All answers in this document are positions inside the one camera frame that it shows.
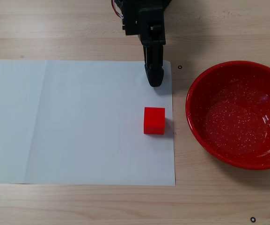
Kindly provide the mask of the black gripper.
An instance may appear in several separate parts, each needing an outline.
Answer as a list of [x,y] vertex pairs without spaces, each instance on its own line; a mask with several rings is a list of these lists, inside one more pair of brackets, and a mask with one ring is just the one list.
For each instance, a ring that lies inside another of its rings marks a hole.
[[164,77],[163,45],[166,44],[164,9],[160,0],[123,0],[123,30],[138,35],[144,46],[145,71],[149,84],[159,87]]

